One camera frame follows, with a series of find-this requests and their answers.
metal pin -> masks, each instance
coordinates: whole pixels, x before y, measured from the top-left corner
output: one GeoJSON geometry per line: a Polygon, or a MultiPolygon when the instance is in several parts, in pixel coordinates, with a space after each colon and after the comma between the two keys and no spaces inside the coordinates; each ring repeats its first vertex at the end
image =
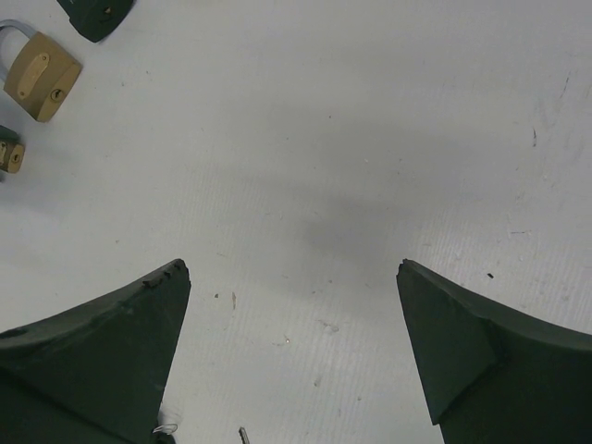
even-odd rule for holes
{"type": "Polygon", "coordinates": [[[164,433],[165,435],[172,435],[179,428],[176,424],[162,424],[155,428],[152,433],[164,433]]]}
{"type": "Polygon", "coordinates": [[[244,429],[244,427],[239,429],[239,435],[240,439],[242,440],[242,444],[251,444],[251,442],[249,442],[249,437],[247,437],[247,431],[244,429]]]}

white table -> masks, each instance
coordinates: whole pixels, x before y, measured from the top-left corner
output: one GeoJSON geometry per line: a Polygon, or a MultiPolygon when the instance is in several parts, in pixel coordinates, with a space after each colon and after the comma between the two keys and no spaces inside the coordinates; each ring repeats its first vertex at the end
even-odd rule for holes
{"type": "Polygon", "coordinates": [[[0,330],[184,258],[179,444],[442,442],[405,257],[592,333],[589,1],[139,0],[101,44],[2,15],[84,70],[48,124],[0,95],[0,330]]]}

small padlock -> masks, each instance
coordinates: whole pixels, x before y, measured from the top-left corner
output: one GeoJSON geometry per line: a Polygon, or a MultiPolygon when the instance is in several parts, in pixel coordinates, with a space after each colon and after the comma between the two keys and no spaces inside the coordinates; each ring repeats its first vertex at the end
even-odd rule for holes
{"type": "Polygon", "coordinates": [[[46,122],[68,96],[82,65],[59,44],[29,25],[3,20],[0,31],[4,28],[16,28],[29,37],[10,70],[0,66],[4,91],[35,120],[46,122]]]}
{"type": "Polygon", "coordinates": [[[133,0],[57,0],[70,23],[91,42],[103,40],[128,15],[133,0]]]}
{"type": "Polygon", "coordinates": [[[19,135],[0,125],[0,170],[18,173],[24,155],[25,147],[20,143],[19,135]]]}

dark green plastic piece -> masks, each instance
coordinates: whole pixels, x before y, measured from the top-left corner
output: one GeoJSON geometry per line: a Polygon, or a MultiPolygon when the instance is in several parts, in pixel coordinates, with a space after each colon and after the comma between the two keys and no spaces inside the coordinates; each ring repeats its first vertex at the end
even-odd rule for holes
{"type": "Polygon", "coordinates": [[[12,129],[0,125],[0,141],[19,143],[20,136],[12,129]]]}
{"type": "Polygon", "coordinates": [[[447,444],[592,442],[592,336],[413,261],[397,281],[427,408],[447,444]]]}
{"type": "Polygon", "coordinates": [[[0,443],[156,442],[190,287],[177,260],[0,334],[0,443]]]}
{"type": "Polygon", "coordinates": [[[57,0],[79,34],[93,43],[115,30],[133,7],[133,0],[57,0]]]}

scratch mark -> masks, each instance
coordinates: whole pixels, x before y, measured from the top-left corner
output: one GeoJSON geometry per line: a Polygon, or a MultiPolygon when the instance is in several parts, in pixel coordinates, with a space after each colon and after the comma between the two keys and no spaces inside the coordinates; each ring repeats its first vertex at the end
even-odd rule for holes
{"type": "Polygon", "coordinates": [[[565,79],[565,86],[563,87],[563,91],[561,92],[561,95],[559,96],[559,99],[560,100],[563,98],[563,95],[567,91],[567,84],[570,82],[570,76],[571,75],[572,75],[572,71],[570,71],[570,72],[567,73],[567,79],[565,79]]]}
{"type": "Polygon", "coordinates": [[[324,328],[325,331],[327,333],[337,333],[339,331],[339,327],[334,325],[334,324],[329,324],[327,321],[324,321],[323,319],[318,319],[316,322],[318,322],[319,324],[321,324],[324,328]]]}

